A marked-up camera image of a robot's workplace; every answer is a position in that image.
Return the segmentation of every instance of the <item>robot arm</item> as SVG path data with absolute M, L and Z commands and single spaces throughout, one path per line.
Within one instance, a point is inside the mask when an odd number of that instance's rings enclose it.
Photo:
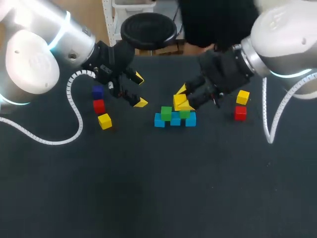
M 192 108 L 219 99 L 247 84 L 253 75 L 275 75 L 286 90 L 317 68 L 317 2 L 292 0 L 265 11 L 253 25 L 251 35 L 227 52 L 211 51 L 199 56 L 202 74 L 186 82 L 178 94 L 190 95 L 203 85 L 206 90 L 189 98 Z M 317 80 L 304 85 L 294 97 L 317 97 Z
M 0 0 L 0 21 L 6 30 L 0 52 L 1 112 L 28 104 L 52 89 L 59 78 L 56 60 L 93 71 L 98 82 L 114 85 L 110 90 L 113 96 L 123 97 L 134 107 L 147 104 L 120 83 L 123 74 L 137 84 L 143 82 L 129 68 L 134 48 L 127 43 L 114 47 L 96 43 L 89 29 L 48 0 Z

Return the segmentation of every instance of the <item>yellow cube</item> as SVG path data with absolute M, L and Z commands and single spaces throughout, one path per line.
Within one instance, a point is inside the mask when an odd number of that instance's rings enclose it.
M 249 99 L 249 92 L 240 90 L 238 97 L 237 97 L 237 103 L 238 104 L 242 104 L 242 105 L 246 105 Z
M 175 110 L 178 108 L 179 105 L 187 101 L 186 94 L 178 94 L 174 95 L 174 108 Z
M 101 126 L 101 128 L 103 130 L 106 130 L 106 129 L 112 127 L 111 118 L 109 117 L 108 114 L 104 114 L 102 116 L 99 116 L 98 121 L 99 121 L 99 125 Z

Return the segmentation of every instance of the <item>cube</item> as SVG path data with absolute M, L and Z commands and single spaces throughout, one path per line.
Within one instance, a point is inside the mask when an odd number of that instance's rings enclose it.
M 160 117 L 162 121 L 171 121 L 172 120 L 172 107 L 162 107 L 160 112 Z
M 94 100 L 94 110 L 96 114 L 105 114 L 106 113 L 106 108 L 105 108 L 105 103 L 102 99 L 100 100 Z
M 174 103 L 175 111 L 180 111 L 180 110 L 177 110 L 178 106 L 181 105 L 182 103 L 186 102 L 186 101 L 187 101 L 186 94 L 174 95 L 173 103 Z
M 180 119 L 180 113 L 179 112 L 172 112 L 172 120 L 170 121 L 171 126 L 180 126 L 181 125 L 181 119 Z
M 238 97 L 237 97 L 237 103 L 246 105 L 249 99 L 250 93 L 247 91 L 240 90 Z
M 190 111 L 180 111 L 179 114 L 181 119 L 190 118 Z
M 104 98 L 104 87 L 101 85 L 93 86 L 93 99 L 100 100 Z
M 236 106 L 234 119 L 237 121 L 245 121 L 247 119 L 247 107 Z
M 160 113 L 156 113 L 156 114 L 155 114 L 154 126 L 155 126 L 155 127 L 165 127 L 165 122 L 161 120 L 161 115 L 160 115 Z
M 196 112 L 191 112 L 190 117 L 186 119 L 185 125 L 187 127 L 195 127 L 196 126 Z
M 109 117 L 108 114 L 104 114 L 102 116 L 99 116 L 98 121 L 99 121 L 99 125 L 101 126 L 101 128 L 103 130 L 106 130 L 106 129 L 112 127 L 111 118 Z

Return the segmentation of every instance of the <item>red cube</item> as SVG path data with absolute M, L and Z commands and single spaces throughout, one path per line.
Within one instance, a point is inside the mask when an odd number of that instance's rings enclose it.
M 234 112 L 234 119 L 239 121 L 245 121 L 247 119 L 247 107 L 236 106 Z
M 106 108 L 105 108 L 104 101 L 102 99 L 94 100 L 94 109 L 95 109 L 96 114 L 105 114 Z

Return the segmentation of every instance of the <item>screw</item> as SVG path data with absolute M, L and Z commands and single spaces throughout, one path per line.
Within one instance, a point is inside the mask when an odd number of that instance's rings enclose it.
M 68 57 L 71 59 L 71 60 L 75 60 L 77 58 L 76 54 L 69 54 Z

